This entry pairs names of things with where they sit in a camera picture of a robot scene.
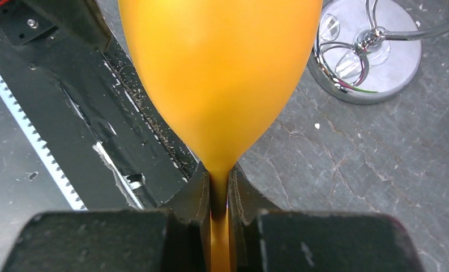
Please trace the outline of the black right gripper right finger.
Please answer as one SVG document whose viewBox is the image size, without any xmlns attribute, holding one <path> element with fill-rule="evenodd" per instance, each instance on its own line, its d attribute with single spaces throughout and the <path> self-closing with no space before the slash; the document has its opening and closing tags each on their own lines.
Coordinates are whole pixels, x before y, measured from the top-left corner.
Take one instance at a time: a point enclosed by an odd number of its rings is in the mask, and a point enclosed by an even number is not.
<svg viewBox="0 0 449 272">
<path fill-rule="evenodd" d="M 405 227 L 382 213 L 284 210 L 229 174 L 232 271 L 423 271 Z"/>
</svg>

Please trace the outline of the chrome wine glass rack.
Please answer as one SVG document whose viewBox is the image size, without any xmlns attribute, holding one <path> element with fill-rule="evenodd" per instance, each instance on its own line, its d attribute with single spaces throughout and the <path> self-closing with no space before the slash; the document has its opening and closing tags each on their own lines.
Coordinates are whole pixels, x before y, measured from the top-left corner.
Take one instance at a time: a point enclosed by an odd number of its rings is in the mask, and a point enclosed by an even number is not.
<svg viewBox="0 0 449 272">
<path fill-rule="evenodd" d="M 308 68 L 339 100 L 372 105 L 396 96 L 415 76 L 423 39 L 449 22 L 420 30 L 395 1 L 330 1 L 323 6 Z"/>
</svg>

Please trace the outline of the orange plastic wine glass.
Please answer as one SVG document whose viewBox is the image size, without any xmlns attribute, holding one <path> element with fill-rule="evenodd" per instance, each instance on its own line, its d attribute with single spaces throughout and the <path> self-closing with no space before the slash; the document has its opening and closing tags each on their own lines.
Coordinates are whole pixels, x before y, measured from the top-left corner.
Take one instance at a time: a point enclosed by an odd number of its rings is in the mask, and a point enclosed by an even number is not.
<svg viewBox="0 0 449 272">
<path fill-rule="evenodd" d="M 159 114 L 210 173 L 211 271 L 230 271 L 228 176 L 295 90 L 321 1 L 119 1 Z"/>
</svg>

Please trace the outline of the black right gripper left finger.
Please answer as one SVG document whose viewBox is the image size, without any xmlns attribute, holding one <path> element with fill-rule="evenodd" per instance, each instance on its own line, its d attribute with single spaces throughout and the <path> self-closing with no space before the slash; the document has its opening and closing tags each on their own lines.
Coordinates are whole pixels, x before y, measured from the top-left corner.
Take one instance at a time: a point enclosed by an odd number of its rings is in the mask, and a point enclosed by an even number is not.
<svg viewBox="0 0 449 272">
<path fill-rule="evenodd" d="M 208 271 L 209 174 L 199 164 L 156 209 L 41 212 L 3 271 Z"/>
</svg>

